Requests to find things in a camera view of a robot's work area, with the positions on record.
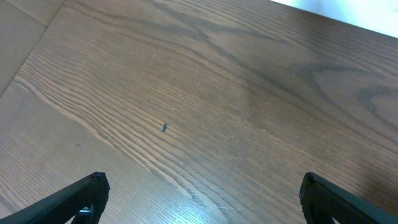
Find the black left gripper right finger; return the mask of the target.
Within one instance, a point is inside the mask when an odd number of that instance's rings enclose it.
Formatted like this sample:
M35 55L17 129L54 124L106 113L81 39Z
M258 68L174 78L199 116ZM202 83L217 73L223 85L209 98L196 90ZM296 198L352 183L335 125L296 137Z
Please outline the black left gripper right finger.
M304 175L299 199L308 224L397 223L396 215L361 200L313 172Z

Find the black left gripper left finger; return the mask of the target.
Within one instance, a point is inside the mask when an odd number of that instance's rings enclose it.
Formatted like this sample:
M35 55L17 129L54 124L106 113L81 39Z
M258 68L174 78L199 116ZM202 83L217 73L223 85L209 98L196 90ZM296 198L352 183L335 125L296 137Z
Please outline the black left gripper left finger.
M48 197L1 219L1 223L98 223L109 199L104 172L94 172Z

